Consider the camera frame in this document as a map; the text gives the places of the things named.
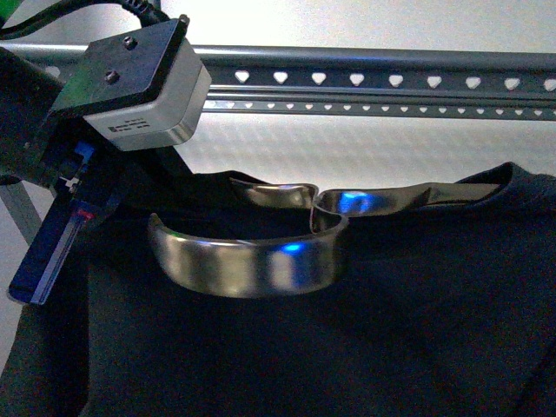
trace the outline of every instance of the white wall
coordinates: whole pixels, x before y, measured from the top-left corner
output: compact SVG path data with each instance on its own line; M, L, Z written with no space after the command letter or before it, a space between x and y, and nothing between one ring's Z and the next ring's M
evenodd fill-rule
M50 3L27 0L8 25ZM162 7L172 17L191 17L193 44L556 52L556 7L548 0L162 0ZM25 41L86 43L136 28L119 6L102 5ZM205 114L194 138L178 149L197 172L237 169L323 189L451 182L505 161L556 174L550 122ZM47 193L32 192L44 211ZM25 250L4 207L0 242L4 291ZM0 300L0 367L18 314L18 306Z

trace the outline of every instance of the perforated metal rail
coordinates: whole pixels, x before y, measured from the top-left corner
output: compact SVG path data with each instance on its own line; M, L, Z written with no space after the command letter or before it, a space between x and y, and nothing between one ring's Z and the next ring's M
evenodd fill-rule
M86 46L2 46L67 79ZM208 112L556 121L556 54L196 47Z

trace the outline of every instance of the black fabric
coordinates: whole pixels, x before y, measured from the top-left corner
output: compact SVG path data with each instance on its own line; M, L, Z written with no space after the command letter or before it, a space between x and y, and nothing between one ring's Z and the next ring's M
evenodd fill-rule
M556 415L556 341L527 382L513 417Z
M238 202L223 177L201 179L217 204L164 220L192 235L243 239L307 227L307 213ZM73 251L82 266L67 268L89 281L83 415L547 410L531 392L546 389L555 342L556 180L508 163L462 182L500 189L467 206L352 219L343 280L272 300L176 286L149 248L145 202L121 209L82 237Z

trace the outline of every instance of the shiny metal band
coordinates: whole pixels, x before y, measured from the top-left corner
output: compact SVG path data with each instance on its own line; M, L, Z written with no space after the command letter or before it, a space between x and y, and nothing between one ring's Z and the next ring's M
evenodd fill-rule
M208 239L149 220L156 259L176 284L235 298L298 295L339 279L341 232L350 216L389 215L439 204L467 204L491 195L492 184L422 184L404 189L330 190L311 184L268 185L230 179L236 194L259 207L306 209L310 235L265 240Z

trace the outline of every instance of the blue light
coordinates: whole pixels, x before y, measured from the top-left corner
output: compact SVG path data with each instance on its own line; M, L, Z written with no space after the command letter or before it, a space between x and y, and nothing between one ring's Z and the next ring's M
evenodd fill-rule
M89 163L89 159L95 153L95 148L86 142L78 142L75 149L76 154L83 157L83 163Z
M289 243L281 247L281 251L286 254L296 254L300 250L303 250L303 245L301 243Z
M353 193L342 193L338 203L338 209L342 214L366 213L377 202L376 197L360 191Z

